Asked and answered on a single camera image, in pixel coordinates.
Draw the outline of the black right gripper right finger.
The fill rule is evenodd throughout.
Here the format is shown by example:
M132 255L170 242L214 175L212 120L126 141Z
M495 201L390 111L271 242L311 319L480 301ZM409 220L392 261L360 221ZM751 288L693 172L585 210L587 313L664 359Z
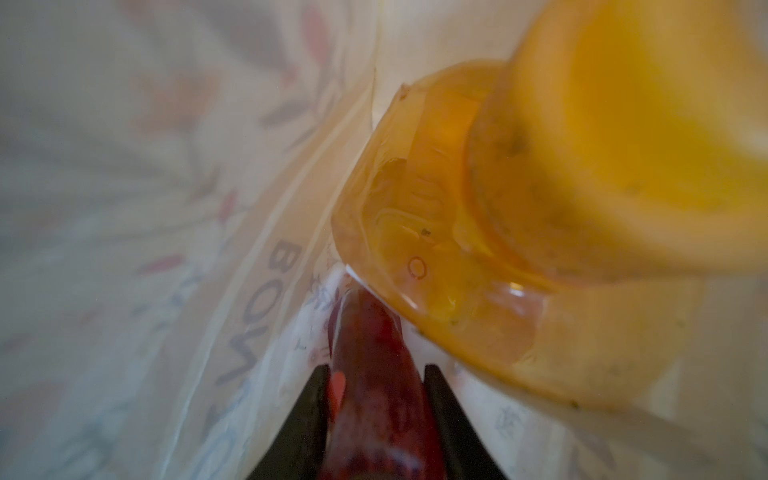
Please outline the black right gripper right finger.
M437 365L425 366L423 384L440 439L445 478L506 480Z

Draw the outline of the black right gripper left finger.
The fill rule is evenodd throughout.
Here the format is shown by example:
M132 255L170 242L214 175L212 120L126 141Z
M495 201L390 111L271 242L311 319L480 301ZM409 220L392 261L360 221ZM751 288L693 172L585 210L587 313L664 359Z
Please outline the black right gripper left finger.
M328 365L314 368L271 446L247 480L314 480L324 459L329 402Z

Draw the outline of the red Fairy dish soap bottle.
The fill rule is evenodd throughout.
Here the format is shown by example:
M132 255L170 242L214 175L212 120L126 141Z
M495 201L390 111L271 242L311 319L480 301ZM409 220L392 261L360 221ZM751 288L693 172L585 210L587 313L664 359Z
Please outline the red Fairy dish soap bottle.
M328 325L328 443L321 479L442 479L445 466L399 317L350 288Z

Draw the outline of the large orange pump soap bottle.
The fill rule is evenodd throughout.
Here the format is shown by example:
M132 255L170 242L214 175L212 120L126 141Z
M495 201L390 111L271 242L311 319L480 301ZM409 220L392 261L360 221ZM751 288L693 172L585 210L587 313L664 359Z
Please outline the large orange pump soap bottle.
M403 86L331 220L360 283L462 361L622 407L706 281L767 269L767 5L551 1L508 62Z

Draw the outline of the cream canvas shopping bag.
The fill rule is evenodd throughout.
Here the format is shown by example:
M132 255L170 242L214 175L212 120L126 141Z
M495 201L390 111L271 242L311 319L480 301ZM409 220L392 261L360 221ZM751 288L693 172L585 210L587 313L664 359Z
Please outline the cream canvas shopping bag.
M507 479L763 479L767 269L708 279L622 407L502 381L363 285L338 199L403 86L508 62L551 1L5 1L1 475L246 479L352 287Z

